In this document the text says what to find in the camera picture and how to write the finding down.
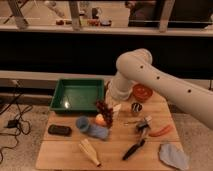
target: gray cloth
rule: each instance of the gray cloth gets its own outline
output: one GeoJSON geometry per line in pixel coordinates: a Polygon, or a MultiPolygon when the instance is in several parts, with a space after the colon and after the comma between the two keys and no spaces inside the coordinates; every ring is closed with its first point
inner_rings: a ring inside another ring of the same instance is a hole
{"type": "Polygon", "coordinates": [[[109,129],[96,125],[90,124],[88,118],[86,116],[80,116],[76,120],[76,127],[82,132],[91,137],[99,138],[102,140],[106,140],[109,135],[109,129]]]}
{"type": "Polygon", "coordinates": [[[169,166],[180,170],[189,169],[189,157],[171,143],[161,144],[159,157],[161,161],[169,166]]]}

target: background wall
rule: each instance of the background wall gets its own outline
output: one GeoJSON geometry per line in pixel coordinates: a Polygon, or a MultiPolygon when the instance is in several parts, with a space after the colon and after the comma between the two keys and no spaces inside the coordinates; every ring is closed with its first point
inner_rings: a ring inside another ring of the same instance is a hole
{"type": "Polygon", "coordinates": [[[153,65],[182,77],[213,77],[211,37],[0,32],[0,70],[114,75],[124,52],[147,48],[153,65]]]}

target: orange bowl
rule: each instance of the orange bowl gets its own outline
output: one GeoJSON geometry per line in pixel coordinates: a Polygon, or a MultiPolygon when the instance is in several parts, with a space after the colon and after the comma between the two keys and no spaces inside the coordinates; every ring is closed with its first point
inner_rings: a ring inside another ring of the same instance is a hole
{"type": "Polygon", "coordinates": [[[136,84],[133,86],[132,89],[133,89],[132,90],[133,96],[139,102],[145,102],[153,94],[152,89],[150,89],[142,84],[136,84]]]}

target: gray towel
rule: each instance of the gray towel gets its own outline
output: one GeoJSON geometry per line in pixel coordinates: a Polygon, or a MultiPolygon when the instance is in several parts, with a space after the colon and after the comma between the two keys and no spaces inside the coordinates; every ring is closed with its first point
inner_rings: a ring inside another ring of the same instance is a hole
{"type": "Polygon", "coordinates": [[[180,170],[189,169],[189,157],[171,143],[161,144],[159,157],[161,161],[169,166],[180,170]]]}

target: orange object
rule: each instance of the orange object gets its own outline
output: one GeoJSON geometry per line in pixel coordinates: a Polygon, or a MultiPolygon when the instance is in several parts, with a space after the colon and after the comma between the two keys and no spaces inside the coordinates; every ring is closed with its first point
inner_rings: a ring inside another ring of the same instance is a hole
{"type": "Polygon", "coordinates": [[[150,89],[142,84],[136,84],[133,86],[132,89],[133,89],[132,90],[133,96],[139,102],[145,102],[153,94],[152,89],[150,89]]]}
{"type": "Polygon", "coordinates": [[[102,114],[97,114],[95,117],[95,123],[100,126],[106,126],[106,122],[104,121],[104,117],[102,114]]]}
{"type": "Polygon", "coordinates": [[[165,135],[165,134],[169,133],[172,129],[173,129],[172,125],[166,125],[165,127],[163,127],[161,130],[159,130],[157,132],[150,132],[149,136],[150,137],[159,137],[161,135],[165,135]]]}

